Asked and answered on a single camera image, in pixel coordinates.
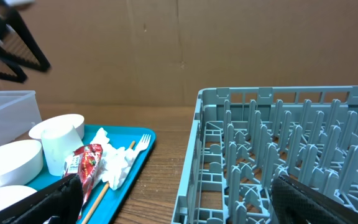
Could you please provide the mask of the white bowl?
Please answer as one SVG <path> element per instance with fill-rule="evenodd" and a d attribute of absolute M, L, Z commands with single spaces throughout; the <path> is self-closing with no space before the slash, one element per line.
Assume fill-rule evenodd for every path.
<path fill-rule="evenodd" d="M 42 144 L 37 140 L 21 140 L 0 146 L 0 187 L 25 185 L 44 166 Z"/>

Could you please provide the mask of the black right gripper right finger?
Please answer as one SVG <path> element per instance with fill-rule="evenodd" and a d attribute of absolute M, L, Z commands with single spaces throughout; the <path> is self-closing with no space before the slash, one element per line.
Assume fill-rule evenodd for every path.
<path fill-rule="evenodd" d="M 358 213 L 286 175 L 272 181 L 271 203 L 279 224 L 358 224 Z"/>

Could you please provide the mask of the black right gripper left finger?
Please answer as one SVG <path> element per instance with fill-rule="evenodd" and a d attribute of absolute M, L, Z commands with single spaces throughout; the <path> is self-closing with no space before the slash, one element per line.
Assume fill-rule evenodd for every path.
<path fill-rule="evenodd" d="M 0 211 L 0 224 L 76 223 L 83 206 L 80 176 L 70 174 Z"/>

